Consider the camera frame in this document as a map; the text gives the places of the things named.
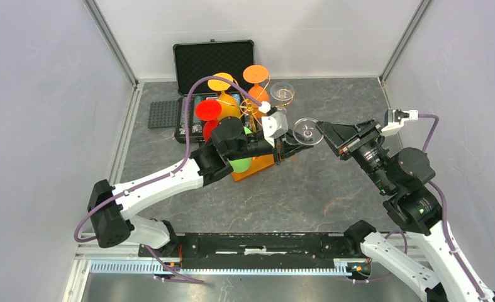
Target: gray floor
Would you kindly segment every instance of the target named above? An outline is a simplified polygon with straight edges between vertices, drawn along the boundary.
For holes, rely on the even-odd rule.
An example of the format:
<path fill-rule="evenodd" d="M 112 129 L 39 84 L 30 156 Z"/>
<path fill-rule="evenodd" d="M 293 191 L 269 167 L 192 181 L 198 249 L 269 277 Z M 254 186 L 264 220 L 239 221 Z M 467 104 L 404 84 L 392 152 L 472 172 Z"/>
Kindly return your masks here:
<path fill-rule="evenodd" d="M 377 79 L 287 80 L 296 91 L 287 107 L 290 127 L 303 117 L 335 123 L 382 121 L 387 108 Z M 147 83 L 132 133 L 122 181 L 138 179 L 180 160 L 174 130 L 147 128 L 150 103 L 177 99 L 173 82 Z M 393 152 L 401 145 L 386 140 Z M 375 186 L 353 160 L 342 162 L 321 142 L 280 166 L 234 183 L 231 177 L 147 208 L 145 218 L 169 220 L 177 232 L 342 232 L 364 219 L 378 230 L 396 226 Z"/>
<path fill-rule="evenodd" d="M 375 266 L 375 276 L 386 273 Z M 343 277 L 324 276 L 196 276 L 204 285 L 161 283 L 149 275 L 90 274 L 83 302 L 112 301 L 359 301 L 414 302 L 419 297 L 401 280 L 389 277 L 353 285 Z"/>

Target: orange base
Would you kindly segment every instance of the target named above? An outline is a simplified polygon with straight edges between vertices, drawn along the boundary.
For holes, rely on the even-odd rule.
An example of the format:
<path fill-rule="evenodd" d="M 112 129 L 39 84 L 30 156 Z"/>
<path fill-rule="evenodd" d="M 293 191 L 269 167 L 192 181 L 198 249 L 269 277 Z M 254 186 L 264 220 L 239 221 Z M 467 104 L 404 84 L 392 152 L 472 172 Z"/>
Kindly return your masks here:
<path fill-rule="evenodd" d="M 235 182 L 242 181 L 262 170 L 266 170 L 274 164 L 275 162 L 273 161 L 273 155 L 271 154 L 254 157 L 253 162 L 251 163 L 251 166 L 249 167 L 249 169 L 247 169 L 247 171 L 242 173 L 232 172 L 231 175 Z"/>

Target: black case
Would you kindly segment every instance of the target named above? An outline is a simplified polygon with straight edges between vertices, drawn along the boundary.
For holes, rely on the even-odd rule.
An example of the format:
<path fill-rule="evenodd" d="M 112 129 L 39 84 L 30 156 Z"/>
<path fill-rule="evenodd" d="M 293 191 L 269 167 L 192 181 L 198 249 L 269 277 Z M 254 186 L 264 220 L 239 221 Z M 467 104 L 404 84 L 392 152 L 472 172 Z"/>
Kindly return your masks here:
<path fill-rule="evenodd" d="M 252 84 L 245 82 L 243 71 L 255 63 L 254 46 L 255 44 L 251 40 L 175 44 L 173 46 L 177 88 L 179 94 L 182 95 L 178 100 L 177 124 L 175 126 L 175 139 L 179 143 L 186 143 L 182 99 L 188 94 L 192 85 L 202 77 L 226 72 L 238 81 L 241 88 L 249 90 Z M 235 91 L 236 89 L 232 87 L 228 90 L 228 92 Z M 210 90 L 206 83 L 201 84 L 194 91 L 188 112 L 191 143 L 203 141 L 203 124 L 194 117 L 194 99 L 196 96 L 205 99 L 216 96 L 216 93 Z"/>

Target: gray mat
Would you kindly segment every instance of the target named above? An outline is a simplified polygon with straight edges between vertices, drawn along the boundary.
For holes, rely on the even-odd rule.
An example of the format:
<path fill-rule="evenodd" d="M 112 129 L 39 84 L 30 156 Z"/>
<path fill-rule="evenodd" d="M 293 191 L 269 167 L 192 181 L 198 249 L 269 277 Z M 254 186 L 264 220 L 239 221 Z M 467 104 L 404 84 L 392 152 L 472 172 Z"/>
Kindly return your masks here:
<path fill-rule="evenodd" d="M 349 124 L 384 119 L 387 103 L 377 79 L 287 82 L 296 91 L 287 107 L 290 127 L 303 117 Z M 123 182 L 181 160 L 185 145 L 175 141 L 173 129 L 147 128 L 150 103 L 178 97 L 173 82 L 144 85 Z M 397 137 L 387 138 L 384 146 L 391 154 L 401 148 Z M 177 232 L 342 232 L 361 219 L 378 230 L 392 230 L 396 226 L 382 207 L 384 200 L 356 162 L 340 161 L 321 142 L 242 182 L 228 176 L 163 200 L 140 215 L 169 220 Z"/>

